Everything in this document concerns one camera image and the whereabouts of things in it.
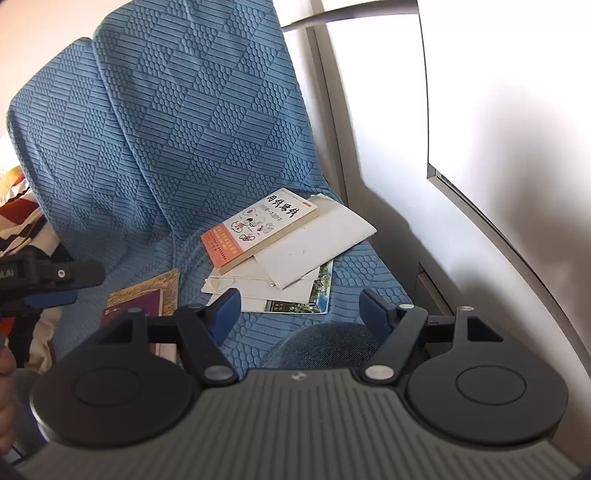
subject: logo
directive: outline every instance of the logo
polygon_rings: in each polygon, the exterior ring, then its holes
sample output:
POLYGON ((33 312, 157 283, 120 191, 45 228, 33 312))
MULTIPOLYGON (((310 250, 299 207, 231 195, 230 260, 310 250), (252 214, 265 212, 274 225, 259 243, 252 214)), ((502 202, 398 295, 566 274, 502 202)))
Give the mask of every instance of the logo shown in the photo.
POLYGON ((0 270, 0 280, 3 280, 5 278, 12 278, 14 277, 14 269, 13 268, 6 268, 3 270, 0 270))
POLYGON ((298 372, 296 374, 293 374, 291 377, 296 382, 300 382, 300 381, 306 379, 308 377, 308 375, 306 375, 304 372, 298 372))

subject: textured blue fabric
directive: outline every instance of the textured blue fabric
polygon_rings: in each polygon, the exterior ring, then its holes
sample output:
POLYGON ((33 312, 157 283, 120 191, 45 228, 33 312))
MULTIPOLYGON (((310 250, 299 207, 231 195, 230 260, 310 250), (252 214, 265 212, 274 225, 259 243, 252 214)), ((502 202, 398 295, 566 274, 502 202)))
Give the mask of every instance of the textured blue fabric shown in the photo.
POLYGON ((269 348, 261 368, 324 370, 364 366, 380 344, 365 325, 322 323, 302 328, 269 348))
MULTIPOLYGON (((8 128, 58 236, 108 273, 65 309, 58 356, 97 328, 109 293, 171 268, 179 303, 205 302, 200 235, 268 192, 336 198, 271 0, 131 2, 27 83, 8 128)), ((327 315, 245 313, 223 351, 244 373, 304 326, 360 322, 368 287, 408 301, 363 242, 335 260, 327 315)))

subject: paper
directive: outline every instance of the paper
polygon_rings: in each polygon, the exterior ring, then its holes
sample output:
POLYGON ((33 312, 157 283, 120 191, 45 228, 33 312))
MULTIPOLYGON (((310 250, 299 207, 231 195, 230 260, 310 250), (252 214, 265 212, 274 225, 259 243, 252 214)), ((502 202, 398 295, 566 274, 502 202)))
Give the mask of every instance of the paper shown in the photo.
POLYGON ((267 280, 251 278, 208 278, 201 289, 204 293, 221 295, 229 288, 237 288, 241 297, 261 300, 280 300, 295 303, 308 302, 314 280, 298 280, 280 290, 269 285, 267 280))
MULTIPOLYGON (((330 284, 332 280, 333 261, 322 265, 318 279, 310 298, 306 302, 291 303, 286 301, 251 299, 241 297, 242 311, 254 313, 289 313, 289 314, 323 314, 329 309, 330 284)), ((212 295, 207 305, 211 305, 221 295, 212 295)))
MULTIPOLYGON (((319 268, 315 268, 311 272, 307 273, 302 277, 302 280, 316 280, 318 278, 319 268)), ((273 284, 271 277, 267 275, 267 272, 258 264, 254 257, 250 257, 242 262, 237 267, 234 267, 230 271, 224 274, 220 274, 217 269, 213 269, 209 278, 250 278, 252 280, 267 280, 269 285, 273 284)))
POLYGON ((285 288, 373 235, 376 229, 325 195, 312 195, 319 215, 255 254, 278 288, 285 288))

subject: orange book cover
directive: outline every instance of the orange book cover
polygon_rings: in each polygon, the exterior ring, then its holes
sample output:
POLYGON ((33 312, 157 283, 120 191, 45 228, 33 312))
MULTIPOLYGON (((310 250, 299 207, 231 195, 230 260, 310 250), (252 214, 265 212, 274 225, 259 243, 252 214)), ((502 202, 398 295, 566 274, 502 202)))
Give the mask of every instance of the orange book cover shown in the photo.
POLYGON ((279 189, 208 230, 201 240, 224 274, 317 215, 311 201, 279 189))

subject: gray plastic base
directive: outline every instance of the gray plastic base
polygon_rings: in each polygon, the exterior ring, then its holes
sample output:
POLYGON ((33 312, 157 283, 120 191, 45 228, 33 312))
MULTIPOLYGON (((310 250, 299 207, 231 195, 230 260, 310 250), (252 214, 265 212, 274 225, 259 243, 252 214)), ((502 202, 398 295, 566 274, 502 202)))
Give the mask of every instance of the gray plastic base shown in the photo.
POLYGON ((362 385, 348 370, 251 370, 207 390, 149 442, 50 443, 19 470, 30 480, 560 480, 580 469, 548 441, 512 450, 447 442, 417 424, 394 390, 362 385))

